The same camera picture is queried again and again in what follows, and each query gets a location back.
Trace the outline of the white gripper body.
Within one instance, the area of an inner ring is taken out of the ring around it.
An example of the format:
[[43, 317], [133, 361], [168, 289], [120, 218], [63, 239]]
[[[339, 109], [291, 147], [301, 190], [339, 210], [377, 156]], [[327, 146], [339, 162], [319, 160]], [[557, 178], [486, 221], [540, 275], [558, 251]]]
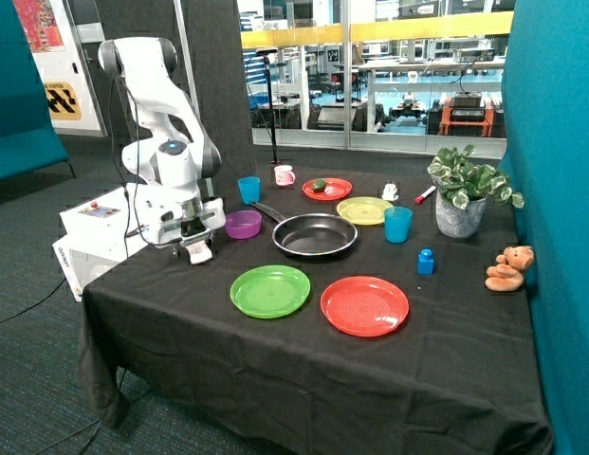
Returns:
[[187, 219], [183, 208], [175, 202], [144, 198], [144, 242], [148, 245], [165, 247], [181, 243], [188, 246], [209, 242], [225, 224], [224, 199], [220, 197], [202, 198], [192, 219]]

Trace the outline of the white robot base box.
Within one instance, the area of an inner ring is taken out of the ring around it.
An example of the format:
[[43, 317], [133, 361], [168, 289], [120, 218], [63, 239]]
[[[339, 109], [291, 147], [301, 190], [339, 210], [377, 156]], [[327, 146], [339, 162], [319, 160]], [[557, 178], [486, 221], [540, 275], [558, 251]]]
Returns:
[[88, 284], [152, 246], [144, 242], [145, 197], [177, 203], [173, 191], [128, 183], [60, 213], [65, 235], [53, 250], [75, 300]]

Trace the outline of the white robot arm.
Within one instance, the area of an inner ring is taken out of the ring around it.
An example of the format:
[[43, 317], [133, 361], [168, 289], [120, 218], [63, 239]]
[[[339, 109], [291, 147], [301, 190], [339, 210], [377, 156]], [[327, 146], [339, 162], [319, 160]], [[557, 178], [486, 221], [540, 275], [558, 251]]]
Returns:
[[209, 244], [226, 224], [218, 197], [203, 197], [201, 180], [215, 176], [222, 159], [189, 96], [170, 77], [177, 63], [165, 38], [107, 40], [99, 48], [104, 72], [122, 82], [134, 122], [150, 137], [125, 146], [121, 161], [138, 177], [127, 187], [128, 211], [148, 245], [182, 247], [191, 264], [212, 259]]

